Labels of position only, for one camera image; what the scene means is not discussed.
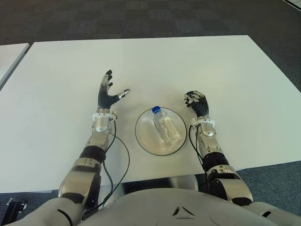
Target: wire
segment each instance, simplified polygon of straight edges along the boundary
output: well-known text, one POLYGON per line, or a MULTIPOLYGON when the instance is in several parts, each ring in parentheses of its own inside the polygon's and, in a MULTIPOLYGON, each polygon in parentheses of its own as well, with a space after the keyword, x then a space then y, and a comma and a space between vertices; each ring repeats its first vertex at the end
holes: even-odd
POLYGON ((107 196, 103 200, 103 205, 104 205, 105 201, 107 201, 109 199, 108 198, 109 195, 111 195, 113 193, 113 181, 112 181, 112 178, 111 178, 111 176, 110 176, 110 174, 109 174, 109 172, 108 172, 108 170, 107 170, 107 168, 105 166, 105 161, 103 162, 103 168, 104 168, 104 171, 105 171, 105 173, 107 174, 107 176, 109 178, 110 185, 111 185, 111 190, 110 190, 109 194, 107 194, 107 196))
MULTIPOLYGON (((197 136, 196 136, 196 146, 193 145, 193 142, 192 142, 192 140, 191 140, 191 135, 190 135, 190 133, 191 133, 191 128, 192 128, 192 126, 189 127, 189 132, 188 132, 188 133, 189 133, 189 134, 188 134, 189 140, 190 140, 190 143, 191 143, 193 149, 194 149, 194 150, 196 151, 196 153, 197 153, 199 163, 201 164, 202 168, 204 169, 204 167, 203 167, 203 158, 202 158, 202 156, 200 155, 200 153, 198 152, 198 139, 197 139, 197 136, 198 136, 198 127, 197 127, 197 132, 196 132, 196 134, 197 134, 197 136)), ((203 183, 203 184, 201 184, 201 186, 203 186, 204 184, 207 184, 207 193, 209 193, 209 183, 208 183, 207 172, 206 172, 206 170, 204 170, 204 172, 205 172, 205 180, 206 180, 206 182, 203 183)))
POLYGON ((126 169, 125 173, 123 174, 122 178, 120 179, 120 181, 118 182, 118 184, 117 184, 116 187, 114 188, 113 192, 115 192, 115 190, 117 189, 117 187, 121 184, 123 178, 126 176, 127 171, 128 171, 128 168, 129 168, 129 166, 130 166, 130 160, 131 160, 131 158, 130 158, 130 152, 128 151, 128 148, 127 148, 126 144, 125 144, 118 136, 116 136, 116 138, 117 138, 118 140, 121 141, 121 143, 123 144, 123 146, 124 146, 124 147, 126 148, 126 150, 127 150, 128 163, 127 163, 127 169, 126 169))
MULTIPOLYGON (((116 130, 116 122, 114 121, 114 134, 112 134, 112 132, 111 132, 111 134, 113 135, 113 140, 111 141, 110 145, 108 146, 108 148, 107 148, 107 150, 106 150, 106 153, 108 152, 109 148, 112 146, 113 142, 115 141, 115 138, 116 138, 116 131, 117 131, 117 130, 116 130)), ((105 161, 103 161, 103 169, 104 169, 106 175, 107 175, 108 178, 109 178, 110 185, 111 185, 111 190, 110 190, 109 194, 106 195, 106 197, 104 198, 104 200, 103 200, 102 203, 100 203, 98 206, 96 206, 96 207, 94 207, 94 208, 92 208, 92 209, 86 211, 84 214, 88 214, 88 213, 94 211, 95 209, 99 208, 101 205, 104 204, 104 202, 106 202, 106 201, 109 199, 109 195, 111 195, 111 194, 113 193, 113 181, 112 181, 112 178, 111 178, 111 176, 110 176, 110 174, 109 174, 109 172, 108 172, 108 170, 107 170, 107 168, 106 168, 106 166, 105 166, 105 161)))
POLYGON ((112 194, 113 194, 114 191, 117 189, 117 187, 121 184, 121 181, 122 181, 123 178, 126 176, 127 171, 128 171, 128 168, 129 168, 129 166, 130 166, 130 153, 129 153, 129 151, 128 151, 128 148, 127 148, 126 144, 125 144, 118 136, 116 136, 116 123, 115 123, 115 121, 114 121, 114 128, 115 128, 114 138, 113 138, 111 144, 109 145, 109 147, 107 148, 107 151, 108 151, 108 149, 111 147, 111 145, 113 144, 113 141, 115 140, 115 138, 117 138, 118 140, 120 140, 121 143, 123 144, 123 146, 124 146, 124 147, 126 148, 126 150, 127 150, 127 155, 128 155, 127 169, 126 169, 125 173, 123 174, 122 178, 120 179, 120 181, 118 182, 118 184, 117 184, 117 185, 115 186, 115 188, 113 189, 113 182, 112 182, 112 180, 111 180, 111 176, 110 176, 110 174, 108 173, 108 171, 107 171, 107 169, 106 169, 105 163, 103 162, 103 168, 104 168, 104 171, 105 171, 105 173, 108 175, 108 178, 109 178, 110 183, 111 183, 111 190, 110 190, 110 192, 106 195, 106 197, 104 198, 104 200, 103 200, 100 204, 98 204, 96 207, 92 208, 91 210, 85 212, 85 214, 88 214, 88 213, 94 211, 95 209, 101 207, 102 205, 103 205, 103 206, 105 205, 105 203, 106 203, 106 202, 108 201, 108 199, 112 196, 112 194))

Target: black object on floor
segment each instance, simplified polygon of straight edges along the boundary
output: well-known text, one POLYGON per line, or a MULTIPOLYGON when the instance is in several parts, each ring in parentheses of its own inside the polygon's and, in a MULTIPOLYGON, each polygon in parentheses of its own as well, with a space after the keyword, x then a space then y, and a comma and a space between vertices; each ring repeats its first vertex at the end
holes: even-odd
POLYGON ((10 199, 7 203, 8 209, 4 215, 4 218, 1 222, 1 226, 8 225, 16 221, 19 213, 22 213, 26 207, 25 201, 17 201, 14 199, 10 199))

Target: plastic bottle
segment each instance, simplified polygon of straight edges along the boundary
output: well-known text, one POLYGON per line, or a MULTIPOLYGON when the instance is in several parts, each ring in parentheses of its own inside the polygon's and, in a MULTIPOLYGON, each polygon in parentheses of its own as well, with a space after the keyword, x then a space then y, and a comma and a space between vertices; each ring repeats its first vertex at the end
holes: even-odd
POLYGON ((165 112, 162 112, 159 106, 152 109, 154 113, 153 123, 160 134, 162 141, 166 145, 173 145, 181 140, 180 133, 174 125, 174 120, 165 112))

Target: robotic finger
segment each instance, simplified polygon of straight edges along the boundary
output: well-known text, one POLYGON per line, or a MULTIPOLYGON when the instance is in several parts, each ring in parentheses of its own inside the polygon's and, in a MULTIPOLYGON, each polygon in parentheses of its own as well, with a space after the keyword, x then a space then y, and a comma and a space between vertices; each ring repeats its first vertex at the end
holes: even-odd
POLYGON ((112 70, 107 71, 107 73, 103 76, 98 93, 98 112, 100 109, 109 110, 114 103, 118 102, 121 98, 124 98, 131 91, 130 89, 126 89, 116 95, 110 96, 108 91, 113 85, 113 82, 109 83, 109 81, 112 78, 112 70))

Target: white table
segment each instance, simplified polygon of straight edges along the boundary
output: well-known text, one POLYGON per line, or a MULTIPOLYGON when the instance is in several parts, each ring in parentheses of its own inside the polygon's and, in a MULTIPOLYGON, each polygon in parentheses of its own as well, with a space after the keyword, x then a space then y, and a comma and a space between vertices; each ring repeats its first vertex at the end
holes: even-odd
POLYGON ((0 87, 28 47, 28 43, 0 46, 0 87))
MULTIPOLYGON (((124 182, 202 172, 188 139, 166 157, 135 139, 136 120, 155 105, 179 113, 188 127, 195 114, 183 95, 190 90, 206 95, 235 169, 301 159, 301 93, 248 36, 41 42, 0 93, 0 192, 59 188, 91 134, 108 69, 112 94, 132 90, 112 107, 131 154, 124 182)), ((117 183, 127 165, 118 140, 106 165, 117 183)))

